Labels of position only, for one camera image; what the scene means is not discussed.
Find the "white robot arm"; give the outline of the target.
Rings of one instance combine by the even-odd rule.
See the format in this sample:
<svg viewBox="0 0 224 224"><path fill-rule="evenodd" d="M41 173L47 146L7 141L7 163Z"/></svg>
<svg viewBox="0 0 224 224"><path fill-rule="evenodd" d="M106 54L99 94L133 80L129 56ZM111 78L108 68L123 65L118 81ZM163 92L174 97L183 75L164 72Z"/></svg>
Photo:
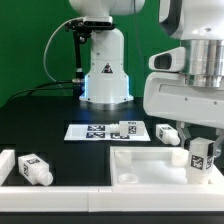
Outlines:
<svg viewBox="0 0 224 224"><path fill-rule="evenodd" d="M92 36L91 68L84 77L83 101L119 105L131 97L123 70L124 38L115 15L142 9L145 0L69 0L81 18L73 26ZM180 46L153 55L143 107L151 116L175 120L183 141L187 123L214 127L213 155L224 144L224 0L159 0L161 28Z"/></svg>

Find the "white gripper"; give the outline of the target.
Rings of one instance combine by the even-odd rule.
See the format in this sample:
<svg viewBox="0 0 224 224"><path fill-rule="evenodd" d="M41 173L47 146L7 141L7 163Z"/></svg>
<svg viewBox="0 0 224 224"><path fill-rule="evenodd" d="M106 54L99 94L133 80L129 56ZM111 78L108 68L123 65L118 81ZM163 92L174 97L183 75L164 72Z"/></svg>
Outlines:
<svg viewBox="0 0 224 224"><path fill-rule="evenodd" d="M151 73L145 83L143 108L150 116L175 120L181 146L191 137L188 124L218 128L214 156L224 144L224 83L219 88L191 87L179 73Z"/></svg>

